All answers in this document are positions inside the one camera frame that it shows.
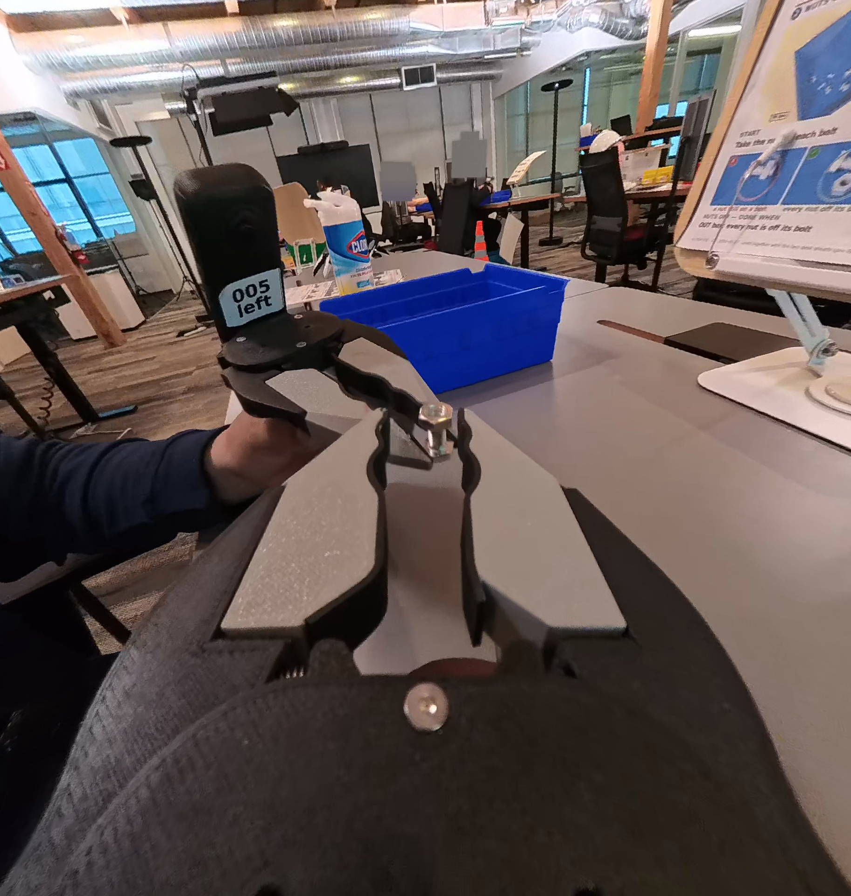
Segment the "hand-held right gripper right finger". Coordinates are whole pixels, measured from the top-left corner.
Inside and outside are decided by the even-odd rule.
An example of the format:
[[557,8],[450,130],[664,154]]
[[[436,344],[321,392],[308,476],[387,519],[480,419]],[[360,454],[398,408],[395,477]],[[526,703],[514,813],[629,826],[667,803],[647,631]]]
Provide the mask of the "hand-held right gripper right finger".
[[625,618],[557,479],[472,410],[457,420],[471,644],[618,637]]

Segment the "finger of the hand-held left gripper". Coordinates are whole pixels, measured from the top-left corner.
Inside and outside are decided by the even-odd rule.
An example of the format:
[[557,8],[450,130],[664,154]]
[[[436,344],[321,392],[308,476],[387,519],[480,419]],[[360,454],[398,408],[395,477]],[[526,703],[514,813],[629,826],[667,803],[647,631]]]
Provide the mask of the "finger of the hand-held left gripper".
[[[285,371],[265,380],[267,387],[306,412],[306,422],[330,431],[337,439],[369,413],[368,405],[347,395],[338,382],[314,369]],[[389,419],[388,461],[398,466],[431,469],[432,459],[401,428]]]
[[[374,342],[357,338],[344,344],[338,352],[335,374],[349,395],[363,400],[371,409],[384,409],[420,446],[419,409],[424,403],[441,400],[409,360]],[[453,429],[457,441],[455,410]]]

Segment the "medium steel hex bolt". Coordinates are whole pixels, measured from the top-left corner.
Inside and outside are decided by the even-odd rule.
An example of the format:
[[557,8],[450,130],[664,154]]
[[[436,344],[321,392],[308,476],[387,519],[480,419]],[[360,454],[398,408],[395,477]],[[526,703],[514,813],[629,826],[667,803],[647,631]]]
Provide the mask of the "medium steel hex bolt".
[[454,409],[442,401],[424,403],[418,413],[417,431],[420,446],[432,460],[449,457],[453,453],[456,436]]

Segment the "blue plastic bin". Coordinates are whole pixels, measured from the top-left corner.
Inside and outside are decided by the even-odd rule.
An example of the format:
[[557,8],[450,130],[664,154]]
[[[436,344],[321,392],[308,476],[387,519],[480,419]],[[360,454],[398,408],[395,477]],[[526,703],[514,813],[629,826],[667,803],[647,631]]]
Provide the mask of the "blue plastic bin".
[[443,393],[551,361],[567,282],[487,263],[333,297],[319,310],[380,330]]

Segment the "person's left forearm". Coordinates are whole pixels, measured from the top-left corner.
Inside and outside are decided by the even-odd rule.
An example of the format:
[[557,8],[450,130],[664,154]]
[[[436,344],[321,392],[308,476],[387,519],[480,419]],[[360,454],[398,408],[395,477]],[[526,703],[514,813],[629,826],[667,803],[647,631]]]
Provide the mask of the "person's left forearm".
[[0,582],[230,521],[205,469],[223,431],[87,444],[0,434]]

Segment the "person's left hand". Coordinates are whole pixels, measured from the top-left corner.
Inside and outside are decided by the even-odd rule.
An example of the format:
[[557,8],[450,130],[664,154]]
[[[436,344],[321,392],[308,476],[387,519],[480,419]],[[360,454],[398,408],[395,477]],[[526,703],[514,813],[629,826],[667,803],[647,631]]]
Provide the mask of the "person's left hand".
[[311,435],[285,420],[241,412],[210,442],[203,469],[214,497],[238,505],[283,485],[321,450]]

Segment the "cardboard box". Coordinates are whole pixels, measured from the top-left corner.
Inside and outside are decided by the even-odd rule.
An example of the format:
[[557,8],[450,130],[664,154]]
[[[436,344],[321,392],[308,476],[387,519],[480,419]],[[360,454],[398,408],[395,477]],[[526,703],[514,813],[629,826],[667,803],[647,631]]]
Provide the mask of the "cardboard box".
[[293,246],[309,240],[316,245],[326,243],[317,211],[305,206],[309,195],[303,184],[293,182],[275,187],[273,195],[279,233],[286,244]]

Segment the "printed paper leaflet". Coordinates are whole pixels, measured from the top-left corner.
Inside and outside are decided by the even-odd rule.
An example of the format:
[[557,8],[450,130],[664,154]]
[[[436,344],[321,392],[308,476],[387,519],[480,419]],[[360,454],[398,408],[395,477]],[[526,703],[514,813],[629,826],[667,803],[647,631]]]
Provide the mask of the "printed paper leaflet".
[[[398,269],[387,270],[373,275],[373,287],[382,287],[404,281],[404,275]],[[298,281],[294,286],[285,286],[285,305],[290,311],[307,308],[321,301],[340,297],[342,293],[336,280],[317,281],[302,285]]]

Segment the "disinfecting wipes canister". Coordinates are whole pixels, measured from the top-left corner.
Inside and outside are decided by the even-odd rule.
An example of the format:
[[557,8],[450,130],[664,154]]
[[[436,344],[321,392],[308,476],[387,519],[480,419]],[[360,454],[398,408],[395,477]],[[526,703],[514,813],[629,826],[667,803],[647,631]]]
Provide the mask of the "disinfecting wipes canister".
[[362,210],[359,216],[318,211],[317,199],[311,198],[305,206],[317,211],[341,296],[373,288],[374,273]]

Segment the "black studio light panel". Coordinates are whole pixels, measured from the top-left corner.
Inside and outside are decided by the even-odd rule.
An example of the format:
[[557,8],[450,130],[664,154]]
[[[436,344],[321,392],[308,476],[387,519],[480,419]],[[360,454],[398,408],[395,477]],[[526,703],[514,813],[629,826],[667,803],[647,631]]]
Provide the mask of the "black studio light panel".
[[291,117],[300,103],[274,81],[260,75],[202,75],[187,63],[180,72],[180,95],[200,141],[214,136],[267,128],[276,115]]

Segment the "black light stand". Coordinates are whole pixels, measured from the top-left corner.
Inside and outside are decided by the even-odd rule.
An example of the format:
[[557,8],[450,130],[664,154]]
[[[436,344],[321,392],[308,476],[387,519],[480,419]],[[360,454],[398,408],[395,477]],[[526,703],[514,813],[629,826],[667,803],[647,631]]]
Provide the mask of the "black light stand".
[[559,121],[559,94],[561,91],[568,89],[573,84],[571,78],[558,78],[551,83],[543,84],[541,91],[543,93],[552,93],[554,97],[553,108],[553,130],[552,130],[552,149],[551,149],[551,171],[550,171],[550,187],[549,187],[549,219],[547,235],[538,241],[543,248],[554,248],[563,243],[562,238],[554,235],[554,204],[555,196],[559,193],[556,189],[557,181],[557,150],[558,150],[558,121]]
[[197,317],[197,320],[200,325],[202,323],[211,325],[212,318],[209,315],[209,307],[204,289],[200,285],[200,282],[198,281],[196,273],[193,269],[192,263],[189,260],[186,252],[184,251],[183,244],[173,227],[173,221],[170,218],[168,210],[165,207],[165,204],[155,187],[154,180],[151,177],[151,173],[149,172],[148,166],[144,161],[142,155],[142,149],[147,148],[151,143],[152,138],[143,134],[114,137],[113,139],[109,140],[109,145],[113,149],[129,151],[134,157],[135,162],[140,169],[141,180],[144,184],[141,187],[135,185],[133,187],[134,192],[139,198],[142,198],[144,201],[151,203],[156,208],[164,231],[169,238],[170,246],[175,252],[183,278],[188,281],[195,296],[202,303],[202,308],[204,309],[204,311],[200,314],[200,317]]

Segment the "black leg wooden desk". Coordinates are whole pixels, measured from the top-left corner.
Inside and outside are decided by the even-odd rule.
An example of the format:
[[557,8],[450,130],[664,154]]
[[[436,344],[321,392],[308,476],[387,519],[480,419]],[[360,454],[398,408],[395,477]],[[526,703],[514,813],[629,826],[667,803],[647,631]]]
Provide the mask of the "black leg wooden desk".
[[[37,330],[37,322],[49,316],[53,310],[46,299],[46,294],[51,293],[57,299],[64,298],[66,279],[62,275],[57,275],[0,290],[0,332],[8,328],[16,330],[27,344],[29,352],[41,366],[53,389],[57,390],[71,406],[83,425],[94,427],[106,420],[115,420],[136,413],[139,407],[135,404],[117,409],[95,409],[90,399],[84,395],[68,369],[62,364],[57,350]],[[76,427],[76,425],[67,424],[63,427],[48,428],[45,423],[37,420],[28,412],[1,374],[0,402],[4,402],[13,409],[28,431],[39,438],[47,438]]]

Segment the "black office chair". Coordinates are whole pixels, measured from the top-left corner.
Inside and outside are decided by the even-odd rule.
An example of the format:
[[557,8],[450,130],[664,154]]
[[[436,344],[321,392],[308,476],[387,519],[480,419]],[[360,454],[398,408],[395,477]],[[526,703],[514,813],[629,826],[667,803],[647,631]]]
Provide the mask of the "black office chair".
[[595,282],[605,284],[608,269],[621,267],[624,286],[630,284],[630,268],[643,271],[653,259],[651,284],[638,283],[636,287],[656,291],[668,245],[667,216],[660,215],[659,203],[652,203],[647,218],[631,222],[631,201],[622,180],[620,148],[616,142],[602,151],[581,155],[587,218],[580,253],[594,264]]

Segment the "white stand base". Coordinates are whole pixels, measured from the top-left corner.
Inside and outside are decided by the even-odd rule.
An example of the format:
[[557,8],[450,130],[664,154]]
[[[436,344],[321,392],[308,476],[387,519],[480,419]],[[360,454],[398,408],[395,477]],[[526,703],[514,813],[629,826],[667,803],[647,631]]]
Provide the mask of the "white stand base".
[[800,346],[706,371],[699,386],[851,453],[851,352],[830,337],[809,297],[773,288],[767,294]]

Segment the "black monitor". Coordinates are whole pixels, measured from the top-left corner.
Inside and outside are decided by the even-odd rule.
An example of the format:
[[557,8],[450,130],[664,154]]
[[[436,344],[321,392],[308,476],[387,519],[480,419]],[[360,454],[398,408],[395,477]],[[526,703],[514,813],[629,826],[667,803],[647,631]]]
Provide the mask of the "black monitor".
[[682,120],[675,174],[682,183],[691,182],[697,172],[707,138],[717,91],[705,91],[688,100]]

